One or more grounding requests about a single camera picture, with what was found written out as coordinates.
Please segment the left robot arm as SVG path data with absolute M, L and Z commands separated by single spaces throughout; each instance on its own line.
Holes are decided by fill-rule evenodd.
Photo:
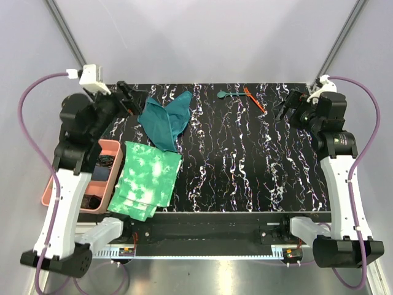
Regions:
M 68 277 L 83 277 L 93 255 L 109 242 L 126 243 L 132 228 L 117 214 L 104 218 L 81 237 L 75 236 L 80 205 L 102 151 L 99 139 L 117 117 L 140 115 L 148 93 L 118 81 L 112 93 L 75 93 L 62 102 L 61 129 L 54 160 L 52 196 L 42 232 L 33 249 L 20 262 L 37 270 Z

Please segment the teal satin napkin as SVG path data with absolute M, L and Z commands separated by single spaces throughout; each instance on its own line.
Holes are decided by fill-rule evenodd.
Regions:
M 190 121 L 191 100 L 189 91 L 183 92 L 166 106 L 148 97 L 138 122 L 156 148 L 163 152 L 177 152 L 175 141 Z

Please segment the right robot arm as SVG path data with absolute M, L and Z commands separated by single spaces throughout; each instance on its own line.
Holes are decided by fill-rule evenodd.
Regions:
M 288 110 L 291 127 L 310 132 L 312 148 L 322 168 L 331 208 L 331 229 L 311 218 L 294 217 L 279 228 L 284 243 L 302 240 L 313 250 L 321 268 L 360 268 L 384 254 L 382 241 L 373 238 L 365 219 L 357 173 L 356 140 L 343 129 L 347 102 L 344 95 L 324 91 L 307 96 L 291 90 L 274 114 L 282 120 Z

